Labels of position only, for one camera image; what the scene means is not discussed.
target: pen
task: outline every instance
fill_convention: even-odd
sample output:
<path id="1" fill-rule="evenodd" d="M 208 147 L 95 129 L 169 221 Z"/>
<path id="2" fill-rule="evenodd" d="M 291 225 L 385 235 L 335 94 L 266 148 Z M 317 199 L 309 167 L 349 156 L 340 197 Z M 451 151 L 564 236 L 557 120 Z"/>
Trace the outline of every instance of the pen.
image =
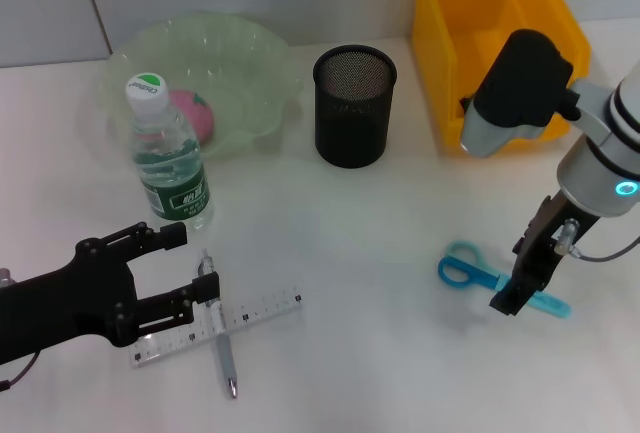
<path id="1" fill-rule="evenodd" d="M 198 266 L 198 276 L 202 276 L 213 272 L 213 260 L 207 253 L 202 250 L 202 260 Z M 227 383 L 227 389 L 231 398 L 238 397 L 238 376 L 236 374 L 236 365 L 233 361 L 233 351 L 231 350 L 231 339 L 227 333 L 224 322 L 224 313 L 222 311 L 222 302 L 220 298 L 205 303 L 207 308 L 211 310 L 211 320 L 213 323 L 213 332 L 216 335 L 216 350 L 222 367 L 222 374 Z"/>

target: water bottle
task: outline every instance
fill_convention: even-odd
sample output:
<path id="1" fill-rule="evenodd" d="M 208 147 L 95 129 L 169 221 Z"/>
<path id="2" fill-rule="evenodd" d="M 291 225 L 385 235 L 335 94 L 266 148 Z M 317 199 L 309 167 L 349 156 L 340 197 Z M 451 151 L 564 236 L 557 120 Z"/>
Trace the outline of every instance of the water bottle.
<path id="1" fill-rule="evenodd" d="M 155 73 L 131 78 L 126 96 L 134 112 L 131 156 L 151 209 L 167 222 L 184 221 L 191 231 L 203 228 L 213 210 L 191 124 L 171 104 L 167 84 Z"/>

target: cable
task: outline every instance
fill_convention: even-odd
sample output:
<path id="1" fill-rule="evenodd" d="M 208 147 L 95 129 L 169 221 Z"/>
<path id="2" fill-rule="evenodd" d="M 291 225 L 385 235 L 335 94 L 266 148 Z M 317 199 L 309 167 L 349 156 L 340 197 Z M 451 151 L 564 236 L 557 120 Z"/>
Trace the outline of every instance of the cable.
<path id="1" fill-rule="evenodd" d="M 589 261 L 591 263 L 606 263 L 607 261 L 615 260 L 617 258 L 620 258 L 622 255 L 626 255 L 627 253 L 629 253 L 631 250 L 633 250 L 638 245 L 640 245 L 640 236 L 638 238 L 636 238 L 635 240 L 633 240 L 633 242 L 631 242 L 631 244 L 629 246 L 627 246 L 626 248 L 623 248 L 622 250 L 618 251 L 617 253 L 614 253 L 613 255 L 603 256 L 602 258 L 594 258 L 592 256 L 585 256 L 575 246 L 571 247 L 571 251 L 569 252 L 569 254 L 571 256 L 573 256 L 574 258 L 577 258 L 577 259 L 583 260 L 583 261 Z"/>
<path id="2" fill-rule="evenodd" d="M 8 390 L 12 386 L 14 386 L 16 383 L 18 383 L 22 378 L 24 378 L 24 375 L 29 373 L 29 370 L 34 365 L 34 363 L 36 362 L 39 356 L 40 356 L 40 352 L 36 351 L 34 355 L 31 357 L 31 360 L 29 360 L 29 363 L 27 363 L 27 366 L 25 366 L 22 369 L 22 371 L 18 373 L 18 376 L 16 376 L 13 380 L 0 381 L 0 392 Z"/>

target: white ruler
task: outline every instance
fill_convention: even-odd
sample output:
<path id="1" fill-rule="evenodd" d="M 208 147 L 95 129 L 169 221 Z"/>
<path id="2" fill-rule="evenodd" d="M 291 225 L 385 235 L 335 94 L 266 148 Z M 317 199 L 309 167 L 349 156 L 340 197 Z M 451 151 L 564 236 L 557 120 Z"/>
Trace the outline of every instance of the white ruler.
<path id="1" fill-rule="evenodd" d="M 302 306 L 302 296 L 295 287 L 279 290 L 243 305 L 226 307 L 224 312 L 227 332 L 253 325 Z M 205 305 L 193 305 L 193 323 L 140 338 L 129 346 L 129 359 L 133 368 L 178 351 L 207 342 L 221 331 L 213 327 L 210 309 Z"/>

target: scissors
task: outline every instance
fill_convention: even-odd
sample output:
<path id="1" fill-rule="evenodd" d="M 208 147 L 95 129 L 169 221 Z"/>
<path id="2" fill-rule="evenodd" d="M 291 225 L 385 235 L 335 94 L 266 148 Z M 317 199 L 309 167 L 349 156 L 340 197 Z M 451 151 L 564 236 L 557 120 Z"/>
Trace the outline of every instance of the scissors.
<path id="1" fill-rule="evenodd" d="M 473 257 L 473 264 L 461 259 L 461 253 L 466 252 Z M 445 267 L 454 268 L 465 273 L 468 278 L 456 281 L 447 276 Z M 484 259 L 484 255 L 474 243 L 470 241 L 454 241 L 447 246 L 446 256 L 438 264 L 438 275 L 449 286 L 467 288 L 475 283 L 490 290 L 500 291 L 511 279 L 509 275 L 496 270 Z M 571 315 L 571 306 L 547 293 L 537 291 L 527 302 L 529 306 L 551 313 L 559 318 Z"/>

